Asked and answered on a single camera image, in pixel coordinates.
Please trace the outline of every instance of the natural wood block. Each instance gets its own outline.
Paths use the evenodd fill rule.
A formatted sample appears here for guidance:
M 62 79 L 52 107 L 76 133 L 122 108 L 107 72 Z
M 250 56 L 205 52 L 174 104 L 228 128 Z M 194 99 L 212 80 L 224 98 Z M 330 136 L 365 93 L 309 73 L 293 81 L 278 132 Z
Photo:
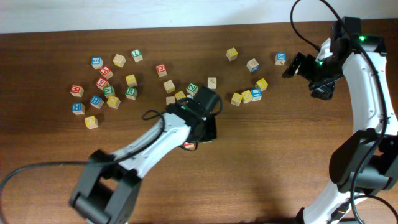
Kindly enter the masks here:
M 186 96 L 185 96 L 185 94 L 184 94 L 183 91 L 179 91 L 178 93 L 174 94 L 174 96 L 175 96 L 175 98 L 176 98 L 177 100 L 181 100 L 181 99 L 186 98 Z
M 207 78 L 207 87 L 209 89 L 215 90 L 217 88 L 217 78 L 215 77 Z
M 234 93 L 234 95 L 232 96 L 231 104 L 239 106 L 241 104 L 242 97 L 243 96 L 240 95 L 239 93 Z
M 113 63 L 116 66 L 123 68 L 124 64 L 126 63 L 126 59 L 124 58 L 124 56 L 116 54 L 113 58 Z
M 195 96 L 197 92 L 198 92 L 198 86 L 193 83 L 189 83 L 187 87 L 187 93 L 191 94 L 192 96 Z
M 104 87 L 110 86 L 109 82 L 104 78 L 99 78 L 95 84 L 100 90 L 104 90 Z
M 250 92 L 250 90 L 244 91 L 242 93 L 242 102 L 243 103 L 249 103 L 253 100 L 253 96 Z
M 138 86 L 136 76 L 135 75 L 128 75 L 126 76 L 126 82 L 129 87 Z
M 265 79 L 260 79 L 260 80 L 258 80 L 257 82 L 256 82 L 256 86 L 255 86 L 256 88 L 259 88 L 261 91 L 264 91 L 264 90 L 266 90 L 267 89 L 267 87 L 268 87 L 268 83 L 266 82 L 266 80 Z
M 76 115 L 84 114 L 85 113 L 85 106 L 83 103 L 74 103 L 72 105 L 72 112 Z
M 137 98 L 138 92 L 135 88 L 127 88 L 126 97 L 127 99 L 135 100 Z
M 103 68 L 101 68 L 99 70 L 99 72 L 107 80 L 110 79 L 113 76 L 113 72 L 111 71 L 111 69 L 108 66 L 104 66 Z
M 92 57 L 91 58 L 91 66 L 93 66 L 94 69 L 100 69 L 104 65 L 104 62 L 100 57 Z
M 226 51 L 226 57 L 228 57 L 229 61 L 235 60 L 238 58 L 238 52 L 236 51 L 236 49 L 234 47 L 231 49 L 228 49 Z
M 261 89 L 259 88 L 253 89 L 251 90 L 251 94 L 253 96 L 253 101 L 261 100 L 262 97 Z
M 164 88 L 165 88 L 165 90 L 166 90 L 167 93 L 172 93 L 173 91 L 175 91 L 175 86 L 174 86 L 172 80 L 169 80 L 169 81 L 167 81 L 167 82 L 164 82 L 164 83 L 163 83 L 163 86 L 164 86 Z
M 166 66 L 164 64 L 157 65 L 156 66 L 156 71 L 157 71 L 157 74 L 158 74 L 159 77 L 163 77 L 163 76 L 167 75 Z
M 114 89 L 112 86 L 107 86 L 104 88 L 105 97 L 109 98 L 110 96 L 115 96 Z
M 248 64 L 246 64 L 246 66 L 250 72 L 254 72 L 259 69 L 259 63 L 256 61 L 256 59 L 248 61 Z
M 285 53 L 277 53 L 275 56 L 275 64 L 276 65 L 284 65 L 286 62 L 286 54 Z
M 131 52 L 131 55 L 135 62 L 139 62 L 139 61 L 143 60 L 141 51 L 139 49 L 133 50 Z
M 102 100 L 101 97 L 94 95 L 91 100 L 90 100 L 90 104 L 92 106 L 94 106 L 95 108 L 100 109 L 102 107 L 102 105 L 104 105 L 104 101 Z
M 117 109 L 120 105 L 120 100 L 116 96 L 110 96 L 109 99 L 107 100 L 106 104 L 108 106 Z
M 85 118 L 85 123 L 88 129 L 98 128 L 98 120 L 95 116 Z
M 70 89 L 70 93 L 77 97 L 82 97 L 84 92 L 85 90 L 80 85 L 72 85 L 72 88 Z

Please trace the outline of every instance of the wooden block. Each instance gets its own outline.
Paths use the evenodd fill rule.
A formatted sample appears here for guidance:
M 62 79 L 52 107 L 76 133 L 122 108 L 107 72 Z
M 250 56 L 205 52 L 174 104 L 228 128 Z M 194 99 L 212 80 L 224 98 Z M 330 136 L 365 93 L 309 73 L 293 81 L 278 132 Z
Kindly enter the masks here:
M 113 58 L 113 63 L 116 66 L 123 68 L 124 64 L 126 63 L 126 59 L 124 58 L 124 56 L 116 54 Z
M 248 61 L 248 64 L 246 66 L 250 72 L 255 72 L 259 69 L 259 63 L 256 61 L 256 59 Z
M 232 96 L 231 104 L 239 106 L 241 104 L 241 101 L 242 101 L 242 95 L 240 95 L 239 93 L 234 93 L 234 95 Z
M 138 92 L 135 88 L 127 88 L 126 97 L 127 99 L 135 100 L 137 98 Z
M 286 54 L 285 53 L 276 53 L 275 64 L 276 65 L 284 65 L 285 62 L 286 62 Z
M 117 109 L 120 105 L 120 100 L 116 96 L 110 96 L 106 104 L 108 104 L 109 107 Z
M 104 90 L 104 87 L 110 86 L 109 82 L 104 78 L 99 78 L 95 84 L 100 90 Z
M 238 52 L 236 51 L 236 49 L 234 47 L 231 49 L 228 49 L 226 51 L 226 57 L 228 57 L 229 61 L 235 60 L 238 58 Z
M 135 75 L 128 75 L 126 76 L 126 82 L 129 87 L 138 86 L 136 76 Z
M 198 92 L 198 86 L 193 83 L 189 83 L 187 87 L 187 93 L 191 94 L 192 96 L 195 96 L 197 92 Z
M 108 66 L 104 66 L 103 68 L 101 68 L 99 70 L 99 72 L 107 80 L 110 79 L 113 76 L 113 72 L 111 71 L 111 69 Z
M 85 118 L 85 123 L 88 129 L 98 128 L 98 120 L 94 116 Z
M 251 90 L 251 94 L 253 96 L 253 101 L 261 100 L 262 93 L 259 88 Z
M 94 69 L 100 69 L 104 65 L 104 62 L 100 57 L 92 57 L 91 58 L 91 66 L 93 66 Z
M 250 92 L 250 90 L 244 91 L 242 93 L 242 102 L 243 103 L 249 103 L 253 100 L 253 96 Z
M 85 90 L 80 85 L 72 85 L 72 88 L 70 89 L 70 93 L 77 97 L 82 97 L 84 92 Z
M 94 95 L 92 99 L 90 100 L 90 104 L 94 106 L 95 108 L 100 109 L 102 105 L 104 105 L 104 101 L 102 100 L 101 97 Z
M 167 75 L 166 66 L 164 64 L 156 66 L 156 71 L 159 77 Z
M 85 110 L 86 108 L 83 103 L 74 103 L 72 105 L 72 112 L 74 112 L 76 115 L 84 114 Z
M 110 96 L 115 96 L 114 89 L 112 86 L 107 86 L 104 88 L 105 97 L 109 98 Z
M 265 79 L 260 79 L 260 80 L 258 80 L 257 82 L 256 82 L 256 86 L 255 86 L 256 88 L 259 88 L 261 91 L 264 91 L 264 90 L 266 90 L 267 89 L 267 87 L 268 87 L 268 83 L 266 82 L 266 80 Z
M 177 100 L 181 100 L 181 99 L 186 98 L 186 96 L 185 96 L 185 94 L 184 94 L 183 91 L 179 91 L 178 93 L 174 94 L 174 96 L 175 96 L 175 98 L 176 98 Z
M 215 77 L 207 78 L 207 87 L 209 89 L 215 90 L 217 88 L 217 78 Z
M 166 97 L 166 106 L 171 104 L 171 103 L 175 103 L 175 97 L 174 96 Z
M 164 82 L 164 83 L 163 83 L 163 86 L 164 86 L 164 88 L 165 88 L 165 90 L 166 90 L 167 93 L 172 93 L 173 91 L 175 91 L 175 86 L 174 86 L 172 80 L 169 80 L 169 81 L 167 81 L 167 82 Z
M 139 61 L 143 60 L 141 51 L 139 49 L 133 50 L 131 52 L 131 55 L 135 62 L 139 62 Z

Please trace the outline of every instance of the white wall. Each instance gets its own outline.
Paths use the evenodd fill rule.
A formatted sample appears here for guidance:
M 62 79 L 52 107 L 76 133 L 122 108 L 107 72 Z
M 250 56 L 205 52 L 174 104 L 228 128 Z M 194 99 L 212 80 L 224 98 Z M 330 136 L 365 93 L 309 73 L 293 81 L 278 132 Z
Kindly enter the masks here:
M 340 16 L 398 17 L 398 0 L 329 0 Z M 288 22 L 294 0 L 0 0 L 0 33 Z M 295 21 L 330 21 L 303 0 Z

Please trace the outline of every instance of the wooden table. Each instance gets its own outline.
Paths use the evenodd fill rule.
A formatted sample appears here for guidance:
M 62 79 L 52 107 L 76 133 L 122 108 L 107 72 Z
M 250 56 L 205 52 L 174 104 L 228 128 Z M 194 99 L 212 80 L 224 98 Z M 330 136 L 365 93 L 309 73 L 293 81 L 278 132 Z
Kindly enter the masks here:
M 306 22 L 297 28 L 321 44 L 332 22 Z M 398 20 L 364 21 L 364 33 L 382 35 L 389 51 L 387 80 L 398 111 Z M 229 62 L 226 50 L 236 47 Z M 135 63 L 130 51 L 140 49 Z M 163 110 L 163 82 L 177 91 L 188 83 L 206 85 L 217 77 L 224 110 L 217 117 L 218 139 L 196 152 L 176 148 L 144 178 L 131 223 L 238 223 L 294 217 L 326 186 L 330 156 L 352 134 L 348 86 L 337 83 L 332 100 L 310 97 L 302 77 L 281 78 L 286 66 L 274 65 L 276 52 L 316 55 L 290 24 L 130 29 L 0 35 L 1 178 L 11 170 L 40 161 L 86 160 L 97 149 L 113 152 L 146 132 L 154 123 L 142 121 L 149 110 Z M 126 57 L 123 68 L 115 54 Z M 101 90 L 92 56 L 110 65 L 110 83 L 121 99 L 119 109 L 90 106 Z M 246 62 L 255 58 L 252 74 Z M 155 66 L 165 63 L 166 77 Z M 138 80 L 137 100 L 124 96 L 125 76 Z M 233 106 L 234 92 L 269 83 L 261 101 Z M 83 98 L 69 93 L 82 85 Z M 83 102 L 86 114 L 72 113 Z M 95 115 L 99 128 L 89 130 L 84 117 Z M 2 207 L 9 223 L 84 223 L 68 206 L 82 167 L 56 167 L 24 172 L 6 187 Z M 396 188 L 380 196 L 398 208 Z M 359 206 L 367 223 L 393 223 L 390 211 L 368 200 Z

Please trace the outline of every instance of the wire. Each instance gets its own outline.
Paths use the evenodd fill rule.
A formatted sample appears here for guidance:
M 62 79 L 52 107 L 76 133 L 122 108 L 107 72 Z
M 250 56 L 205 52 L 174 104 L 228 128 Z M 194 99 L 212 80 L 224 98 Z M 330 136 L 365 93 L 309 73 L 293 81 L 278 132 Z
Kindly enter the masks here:
M 318 45 L 316 45 L 316 44 L 314 44 L 313 42 L 307 40 L 306 38 L 304 38 L 304 37 L 297 31 L 296 27 L 294 26 L 294 23 L 293 23 L 293 10 L 294 10 L 294 7 L 296 7 L 297 3 L 299 3 L 299 1 L 300 1 L 300 0 L 297 0 L 297 1 L 293 4 L 292 10 L 290 11 L 290 25 L 292 25 L 292 28 L 293 28 L 294 32 L 295 32 L 302 40 L 306 41 L 306 42 L 307 42 L 308 44 L 310 44 L 313 48 L 315 48 L 315 50 L 317 50 L 317 51 L 319 52 L 319 51 L 321 51 L 321 47 L 318 46 Z

